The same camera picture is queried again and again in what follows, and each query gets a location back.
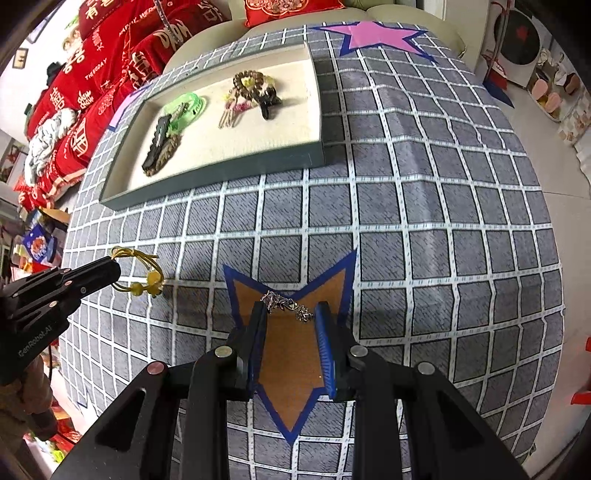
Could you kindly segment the green plastic bangle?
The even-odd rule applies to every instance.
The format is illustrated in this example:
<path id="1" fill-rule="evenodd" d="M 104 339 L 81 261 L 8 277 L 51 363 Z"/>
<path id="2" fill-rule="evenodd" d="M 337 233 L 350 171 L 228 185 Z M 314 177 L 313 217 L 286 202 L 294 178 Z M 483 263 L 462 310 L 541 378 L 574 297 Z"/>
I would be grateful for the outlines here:
<path id="1" fill-rule="evenodd" d="M 167 135 L 181 135 L 184 130 L 204 113 L 207 101 L 193 92 L 184 93 L 163 107 L 169 115 Z"/>

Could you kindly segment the beige jewelry tray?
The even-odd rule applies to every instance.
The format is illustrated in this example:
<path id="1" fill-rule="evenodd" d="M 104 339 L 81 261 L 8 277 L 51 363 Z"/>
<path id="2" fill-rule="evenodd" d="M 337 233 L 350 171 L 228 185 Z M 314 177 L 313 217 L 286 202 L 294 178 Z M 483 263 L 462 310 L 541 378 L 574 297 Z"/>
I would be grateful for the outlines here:
<path id="1" fill-rule="evenodd" d="M 264 119 L 254 106 L 221 127 L 224 96 L 240 71 L 270 76 L 281 104 Z M 259 50 L 191 73 L 169 73 L 169 85 L 151 94 L 118 125 L 109 172 L 99 195 L 112 210 L 223 181 L 315 168 L 322 152 L 322 109 L 315 63 L 307 42 Z M 172 158 L 153 176 L 142 165 L 159 118 L 182 95 L 204 98 L 204 111 L 188 125 Z"/>

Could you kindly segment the grey checkered tablecloth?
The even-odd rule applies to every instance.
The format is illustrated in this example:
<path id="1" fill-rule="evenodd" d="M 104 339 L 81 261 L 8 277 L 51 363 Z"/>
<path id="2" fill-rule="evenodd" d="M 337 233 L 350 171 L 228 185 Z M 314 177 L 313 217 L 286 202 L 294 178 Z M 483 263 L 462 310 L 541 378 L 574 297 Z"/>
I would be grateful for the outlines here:
<path id="1" fill-rule="evenodd" d="M 558 371 L 563 289 L 534 168 L 468 67 L 390 47 L 308 44 L 327 165 L 223 181 L 122 211 L 99 195 L 120 135 L 103 135 L 76 199 L 64 262 L 115 246 L 154 253 L 156 298 L 89 296 L 61 337 L 71 401 L 103 412 L 151 360 L 197 359 L 232 328 L 224 272 L 299 294 L 356 257 L 348 322 L 394 363 L 435 364 L 519 460 Z"/>

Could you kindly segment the white washing machine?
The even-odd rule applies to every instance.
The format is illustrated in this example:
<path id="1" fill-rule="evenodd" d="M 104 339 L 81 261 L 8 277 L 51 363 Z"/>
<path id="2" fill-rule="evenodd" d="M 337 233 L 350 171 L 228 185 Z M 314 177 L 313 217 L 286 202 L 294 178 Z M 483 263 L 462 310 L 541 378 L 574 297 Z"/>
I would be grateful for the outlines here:
<path id="1" fill-rule="evenodd" d="M 490 1 L 481 58 L 490 60 L 500 43 L 494 67 L 499 67 L 509 82 L 525 88 L 551 39 L 525 1 Z"/>

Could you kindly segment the black claw hair clip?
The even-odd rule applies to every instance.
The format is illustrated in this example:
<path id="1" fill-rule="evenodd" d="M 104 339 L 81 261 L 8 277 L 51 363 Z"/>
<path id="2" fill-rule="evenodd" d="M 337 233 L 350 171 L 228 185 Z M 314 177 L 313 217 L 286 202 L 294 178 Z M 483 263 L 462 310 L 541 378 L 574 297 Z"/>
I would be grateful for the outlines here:
<path id="1" fill-rule="evenodd" d="M 259 105 L 264 120 L 270 120 L 271 108 L 283 103 L 283 100 L 277 96 L 276 88 L 267 86 L 263 93 L 256 97 L 256 103 Z"/>

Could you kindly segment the red printed blanket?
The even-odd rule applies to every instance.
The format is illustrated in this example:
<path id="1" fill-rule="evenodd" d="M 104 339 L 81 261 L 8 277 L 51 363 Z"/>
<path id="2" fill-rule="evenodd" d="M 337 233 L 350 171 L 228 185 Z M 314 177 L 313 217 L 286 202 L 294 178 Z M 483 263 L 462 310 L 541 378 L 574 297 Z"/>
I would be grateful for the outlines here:
<path id="1" fill-rule="evenodd" d="M 79 13 L 82 42 L 25 123 L 31 140 L 62 110 L 74 113 L 40 167 L 17 181 L 18 202 L 27 211 L 52 207 L 81 181 L 123 101 L 159 76 L 186 40 L 228 21 L 211 1 L 86 1 Z"/>

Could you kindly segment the black snap hair clip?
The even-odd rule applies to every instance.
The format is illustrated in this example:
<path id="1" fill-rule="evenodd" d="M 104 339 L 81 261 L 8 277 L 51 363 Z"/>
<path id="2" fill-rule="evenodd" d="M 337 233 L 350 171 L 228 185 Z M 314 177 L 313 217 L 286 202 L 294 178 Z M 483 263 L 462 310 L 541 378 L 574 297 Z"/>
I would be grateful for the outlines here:
<path id="1" fill-rule="evenodd" d="M 142 164 L 142 170 L 148 174 L 156 165 L 162 147 L 167 140 L 167 132 L 170 124 L 171 114 L 161 116 L 156 124 L 156 129 L 151 140 L 151 144 Z"/>

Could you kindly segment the red embroidered cushion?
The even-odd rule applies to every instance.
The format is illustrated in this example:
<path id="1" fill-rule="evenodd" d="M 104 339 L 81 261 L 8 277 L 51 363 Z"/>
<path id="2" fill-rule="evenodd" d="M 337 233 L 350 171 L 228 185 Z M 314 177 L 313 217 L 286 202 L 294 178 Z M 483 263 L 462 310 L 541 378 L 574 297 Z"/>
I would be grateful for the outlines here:
<path id="1" fill-rule="evenodd" d="M 339 0 L 247 0 L 245 27 L 256 27 L 270 21 L 344 9 Z"/>

